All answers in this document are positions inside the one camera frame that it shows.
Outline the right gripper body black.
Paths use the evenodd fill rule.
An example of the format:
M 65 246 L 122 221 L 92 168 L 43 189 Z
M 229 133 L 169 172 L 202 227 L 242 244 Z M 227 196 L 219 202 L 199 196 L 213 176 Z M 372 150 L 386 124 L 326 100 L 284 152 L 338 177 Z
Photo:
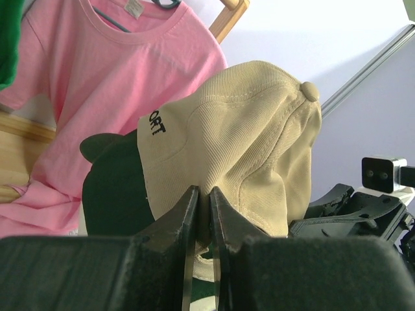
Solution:
M 289 226 L 291 237 L 376 236 L 401 253 L 414 258 L 414 216 L 408 205 L 414 189 L 404 187 L 391 194 L 344 184 L 335 185 L 311 202 L 302 220 Z

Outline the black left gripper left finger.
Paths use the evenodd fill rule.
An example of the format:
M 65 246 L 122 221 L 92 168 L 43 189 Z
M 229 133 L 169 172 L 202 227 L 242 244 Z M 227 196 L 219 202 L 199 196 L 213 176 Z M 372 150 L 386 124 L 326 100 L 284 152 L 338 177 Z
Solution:
M 1 240 L 2 310 L 188 310 L 199 189 L 129 237 Z

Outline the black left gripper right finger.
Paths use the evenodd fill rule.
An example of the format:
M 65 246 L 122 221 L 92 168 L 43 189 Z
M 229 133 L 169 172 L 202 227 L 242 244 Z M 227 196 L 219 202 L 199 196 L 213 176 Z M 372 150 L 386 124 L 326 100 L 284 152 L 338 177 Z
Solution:
M 413 310 L 414 279 L 377 237 L 273 238 L 210 195 L 217 310 Z

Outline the dark green cap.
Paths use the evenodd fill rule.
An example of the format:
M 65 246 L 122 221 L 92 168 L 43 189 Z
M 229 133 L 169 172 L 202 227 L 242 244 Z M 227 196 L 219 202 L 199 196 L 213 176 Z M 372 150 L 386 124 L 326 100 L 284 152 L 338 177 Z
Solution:
M 89 236 L 131 236 L 154 222 L 135 130 L 92 135 L 80 152 L 91 163 L 82 187 Z

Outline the khaki hat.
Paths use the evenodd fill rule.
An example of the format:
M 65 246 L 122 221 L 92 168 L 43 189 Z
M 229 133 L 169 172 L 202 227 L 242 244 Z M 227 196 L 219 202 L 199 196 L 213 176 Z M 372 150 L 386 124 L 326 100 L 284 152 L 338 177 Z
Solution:
M 147 199 L 160 218 L 191 185 L 200 189 L 193 275 L 214 279 L 209 193 L 270 236 L 286 237 L 311 198 L 312 147 L 320 94 L 279 67 L 250 61 L 205 81 L 192 95 L 139 119 L 137 148 Z

